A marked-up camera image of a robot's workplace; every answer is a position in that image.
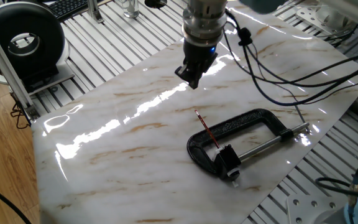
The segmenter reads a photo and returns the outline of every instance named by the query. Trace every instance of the wooden floor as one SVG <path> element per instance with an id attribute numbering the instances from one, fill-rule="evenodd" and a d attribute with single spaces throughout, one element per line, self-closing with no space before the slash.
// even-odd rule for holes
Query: wooden floor
<path id="1" fill-rule="evenodd" d="M 21 209 L 31 223 L 39 223 L 37 180 L 32 133 L 17 129 L 9 114 L 14 105 L 6 85 L 0 84 L 0 193 Z M 25 124 L 21 117 L 20 124 Z M 0 201 L 0 223 L 24 223 Z"/>

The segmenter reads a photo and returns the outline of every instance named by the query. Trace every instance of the metal profile frame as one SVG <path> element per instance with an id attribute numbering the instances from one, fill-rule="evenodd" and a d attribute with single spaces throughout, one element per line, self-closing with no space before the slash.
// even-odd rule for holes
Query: metal profile frame
<path id="1" fill-rule="evenodd" d="M 88 14 L 98 23 L 104 22 L 99 10 L 98 0 L 88 0 Z"/>
<path id="2" fill-rule="evenodd" d="M 25 90 L 24 85 L 22 84 L 20 78 L 17 76 L 16 71 L 13 69 L 12 64 L 4 53 L 1 45 L 0 45 L 0 70 L 4 75 L 6 81 L 9 86 L 12 88 L 14 92 L 14 96 L 21 103 L 25 112 L 30 115 L 31 119 L 39 118 L 39 114 L 35 109 L 35 106 L 28 94 Z"/>

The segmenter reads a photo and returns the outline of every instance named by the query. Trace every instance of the black bracket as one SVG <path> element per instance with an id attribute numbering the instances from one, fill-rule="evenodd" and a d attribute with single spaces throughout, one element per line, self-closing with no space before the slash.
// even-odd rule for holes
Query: black bracket
<path id="1" fill-rule="evenodd" d="M 293 133 L 281 123 L 280 120 L 270 111 L 265 109 L 254 109 L 227 121 L 210 127 L 216 140 L 228 137 L 238 133 L 253 125 L 264 123 L 276 136 L 281 136 L 283 140 L 291 138 Z M 187 151 L 194 162 L 202 169 L 222 177 L 221 167 L 213 162 L 204 150 L 204 147 L 212 144 L 213 141 L 206 131 L 200 131 L 189 138 L 187 142 Z"/>

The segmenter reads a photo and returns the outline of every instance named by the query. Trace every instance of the black c-clamp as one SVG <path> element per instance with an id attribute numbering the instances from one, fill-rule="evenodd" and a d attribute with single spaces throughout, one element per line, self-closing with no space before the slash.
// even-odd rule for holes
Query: black c-clamp
<path id="1" fill-rule="evenodd" d="M 283 142 L 291 139 L 295 132 L 304 129 L 309 125 L 309 123 L 304 123 L 294 129 L 288 129 L 272 112 L 265 109 L 254 109 L 214 125 L 210 127 L 210 130 L 216 140 L 219 140 L 259 123 L 264 123 L 269 130 L 276 135 L 276 138 L 243 155 L 240 155 L 240 157 L 237 156 L 231 145 L 227 145 L 217 150 L 214 159 L 211 160 L 203 148 L 213 143 L 213 140 L 205 130 L 200 131 L 189 138 L 187 142 L 187 151 L 194 162 L 202 169 L 220 177 L 221 179 L 233 181 L 240 174 L 238 167 L 242 161 L 266 149 L 272 144 L 275 144 L 276 142 Z"/>

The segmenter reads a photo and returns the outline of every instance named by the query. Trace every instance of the glass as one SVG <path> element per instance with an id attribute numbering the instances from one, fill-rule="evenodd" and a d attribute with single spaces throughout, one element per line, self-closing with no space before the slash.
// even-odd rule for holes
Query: glass
<path id="1" fill-rule="evenodd" d="M 121 0 L 124 16 L 128 18 L 135 18 L 139 15 L 139 1 L 138 0 Z"/>

